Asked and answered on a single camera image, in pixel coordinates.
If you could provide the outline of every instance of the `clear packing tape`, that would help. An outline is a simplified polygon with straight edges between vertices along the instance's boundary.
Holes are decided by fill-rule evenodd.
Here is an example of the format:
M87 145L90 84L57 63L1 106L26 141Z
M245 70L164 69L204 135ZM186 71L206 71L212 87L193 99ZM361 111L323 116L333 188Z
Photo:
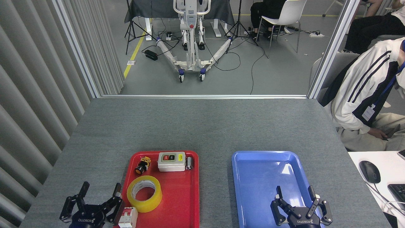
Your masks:
M145 187L150 187L155 190L152 197L147 200L135 199L136 194ZM140 176L129 184L127 189L127 198L130 204L135 207L138 212L150 212L154 210L162 200L162 189L160 188L160 183L153 176Z

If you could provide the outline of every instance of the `patient lift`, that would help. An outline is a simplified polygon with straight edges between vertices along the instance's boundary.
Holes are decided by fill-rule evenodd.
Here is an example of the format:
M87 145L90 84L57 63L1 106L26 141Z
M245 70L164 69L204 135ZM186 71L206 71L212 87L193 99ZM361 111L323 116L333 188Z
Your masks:
M183 46L184 50L187 50L186 61L178 61L159 37L157 46L161 48L175 71L179 72L180 82L184 81L184 71L200 71L200 81L204 81L205 72L222 57L232 39L226 40L210 60L201 61L198 49L205 49L203 18L211 9L211 0L173 0L173 9L179 14ZM195 38L195 28L198 30L198 43Z

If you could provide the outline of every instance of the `keyboard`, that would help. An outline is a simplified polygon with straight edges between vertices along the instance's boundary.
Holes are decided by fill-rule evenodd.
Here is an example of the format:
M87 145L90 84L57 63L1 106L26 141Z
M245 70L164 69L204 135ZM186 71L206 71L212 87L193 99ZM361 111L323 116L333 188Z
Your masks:
M388 189L396 201L405 202L405 184L390 184ZM400 208L405 210L405 204L399 204Z

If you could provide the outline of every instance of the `red tray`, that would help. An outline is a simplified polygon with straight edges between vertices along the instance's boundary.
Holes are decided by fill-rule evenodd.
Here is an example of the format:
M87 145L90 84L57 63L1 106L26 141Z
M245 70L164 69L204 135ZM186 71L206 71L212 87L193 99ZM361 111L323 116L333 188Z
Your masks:
M141 151L131 157L125 177L122 199L126 206L131 206L126 191L128 185L137 177L134 169L141 158L147 156L151 165L142 175L154 176L162 189L162 201L153 211L138 213L136 227L140 228L199 228L200 226L200 192L198 178L198 155L194 151L184 151L186 157L192 157L194 168L182 172L160 172L158 169L159 153L163 151ZM138 200L151 197L153 190L137 194Z

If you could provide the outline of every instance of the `lanyard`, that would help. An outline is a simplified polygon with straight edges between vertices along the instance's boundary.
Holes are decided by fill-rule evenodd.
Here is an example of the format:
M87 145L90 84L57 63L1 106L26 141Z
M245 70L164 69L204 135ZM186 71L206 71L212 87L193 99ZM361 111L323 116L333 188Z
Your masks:
M402 41L402 48L405 51L405 40ZM394 75L394 77L392 77L390 83L388 83L387 87L384 89L384 91L381 93L381 95L378 97L378 99L373 103L374 107L378 104L378 102L381 100L381 97L388 91L388 89L390 89L395 81L396 81L396 75L400 72L402 72L402 70L405 68L405 62L402 63L402 65L398 68L398 71L396 72L396 74Z

